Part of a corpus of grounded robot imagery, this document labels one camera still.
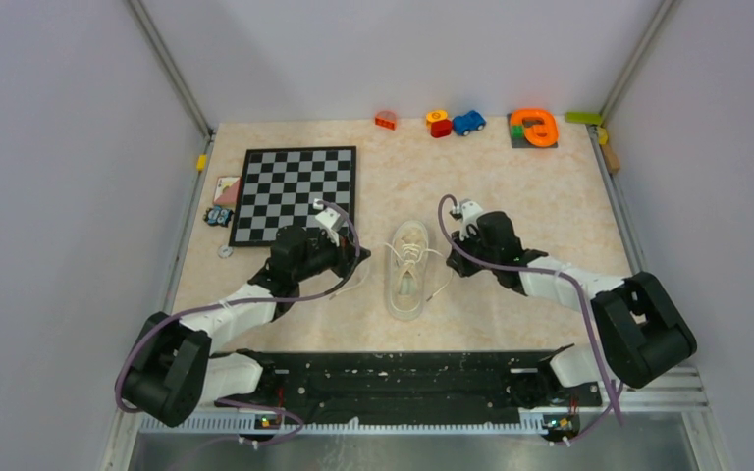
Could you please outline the beige lace sneaker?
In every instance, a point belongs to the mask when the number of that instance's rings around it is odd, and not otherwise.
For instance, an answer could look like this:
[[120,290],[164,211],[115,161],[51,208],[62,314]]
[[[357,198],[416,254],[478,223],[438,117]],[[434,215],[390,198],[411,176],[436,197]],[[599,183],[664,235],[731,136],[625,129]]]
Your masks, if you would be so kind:
[[416,319],[423,310],[429,234],[416,220],[403,222],[387,249],[386,293],[389,313],[402,321]]

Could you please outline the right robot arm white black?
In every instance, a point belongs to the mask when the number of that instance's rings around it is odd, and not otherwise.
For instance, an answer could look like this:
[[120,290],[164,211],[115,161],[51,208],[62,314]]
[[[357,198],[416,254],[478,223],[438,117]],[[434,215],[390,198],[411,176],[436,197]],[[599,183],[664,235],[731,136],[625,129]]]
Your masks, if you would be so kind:
[[653,274],[600,275],[527,249],[506,213],[471,200],[450,215],[461,227],[450,235],[447,264],[460,277],[489,271],[505,289],[584,316],[589,343],[563,347],[540,363],[536,390],[544,401],[562,404],[576,386],[603,379],[639,389],[696,353],[694,334]]

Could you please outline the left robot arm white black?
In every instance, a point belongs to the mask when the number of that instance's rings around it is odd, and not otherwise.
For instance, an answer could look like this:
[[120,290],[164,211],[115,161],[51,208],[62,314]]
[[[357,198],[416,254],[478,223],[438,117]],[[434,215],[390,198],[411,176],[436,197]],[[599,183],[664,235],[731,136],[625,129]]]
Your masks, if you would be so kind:
[[252,405],[269,402],[275,379],[238,353],[217,352],[240,334],[272,323],[294,304],[340,290],[367,259],[354,224],[342,235],[324,228],[278,230],[268,257],[237,291],[211,304],[149,316],[114,383],[115,402],[126,413],[143,412],[177,426],[195,408],[240,394]]

